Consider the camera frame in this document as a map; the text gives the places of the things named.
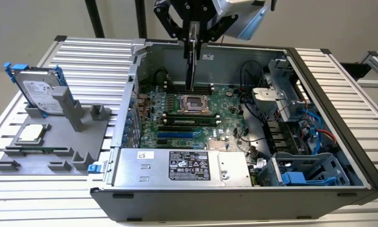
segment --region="sticker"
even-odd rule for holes
[[[153,159],[153,151],[139,151],[137,159]]]
[[[175,120],[175,123],[177,124],[195,124],[195,121],[185,121],[185,120]]]
[[[213,60],[213,59],[215,59],[215,55],[212,55],[212,54],[204,54],[204,55],[203,55],[203,59],[204,59],[204,60]]]
[[[169,179],[173,181],[209,181],[208,152],[169,152]]]
[[[50,114],[63,114],[59,101],[52,97],[52,86],[42,81],[23,81],[38,108]]]

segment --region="hard drive label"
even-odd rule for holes
[[[38,108],[50,114],[63,114],[59,101],[52,97],[52,86],[42,81],[23,81]]]
[[[208,152],[169,152],[169,179],[173,181],[209,181]]]

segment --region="cpu socket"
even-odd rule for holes
[[[181,96],[180,112],[188,114],[209,114],[208,96]]]

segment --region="metal rod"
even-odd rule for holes
[[[96,6],[96,0],[86,0],[86,5],[87,5],[91,23],[95,29],[95,36],[96,38],[106,38],[99,8]]]
[[[137,29],[139,37],[147,39],[147,18],[145,18],[145,3],[144,0],[135,0],[136,3],[136,17],[137,17]]]

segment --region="red cable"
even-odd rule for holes
[[[335,137],[335,135],[333,135],[329,131],[327,131],[327,130],[324,130],[324,129],[317,129],[317,131],[320,131],[320,132],[323,132],[323,133],[327,133],[327,134],[333,138],[333,142],[337,143],[336,137]]]
[[[307,111],[305,111],[305,117],[304,117],[304,118],[307,119],[307,118],[308,118],[308,101],[307,101],[307,100],[304,100],[304,101],[305,101],[305,110],[307,110]]]

